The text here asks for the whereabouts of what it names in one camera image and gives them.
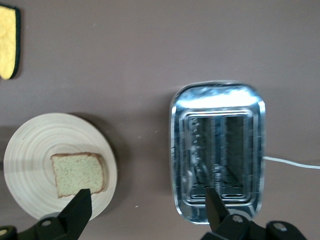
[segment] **oven mitt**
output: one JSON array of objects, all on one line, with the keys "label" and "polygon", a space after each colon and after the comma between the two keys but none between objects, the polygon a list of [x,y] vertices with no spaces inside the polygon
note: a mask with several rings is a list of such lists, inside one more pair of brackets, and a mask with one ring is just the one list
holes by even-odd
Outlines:
[{"label": "oven mitt", "polygon": [[20,11],[0,4],[0,76],[7,80],[18,71],[20,58]]}]

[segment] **plate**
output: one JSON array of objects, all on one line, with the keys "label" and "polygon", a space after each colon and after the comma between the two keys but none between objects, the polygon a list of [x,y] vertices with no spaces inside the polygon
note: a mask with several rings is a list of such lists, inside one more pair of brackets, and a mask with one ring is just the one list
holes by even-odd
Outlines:
[{"label": "plate", "polygon": [[110,203],[117,185],[115,157],[105,137],[90,123],[66,113],[47,113],[24,123],[12,136],[4,154],[6,185],[15,201],[37,220],[61,212],[74,197],[58,198],[50,157],[59,153],[100,154],[106,165],[107,184],[91,195],[92,216]]}]

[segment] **slice of white bread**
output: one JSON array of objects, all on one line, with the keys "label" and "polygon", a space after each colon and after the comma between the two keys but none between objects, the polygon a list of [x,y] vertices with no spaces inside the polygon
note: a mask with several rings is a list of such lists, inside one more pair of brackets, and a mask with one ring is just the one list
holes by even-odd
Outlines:
[{"label": "slice of white bread", "polygon": [[103,191],[106,170],[97,153],[58,153],[51,156],[58,198],[76,195],[81,189],[91,194]]}]

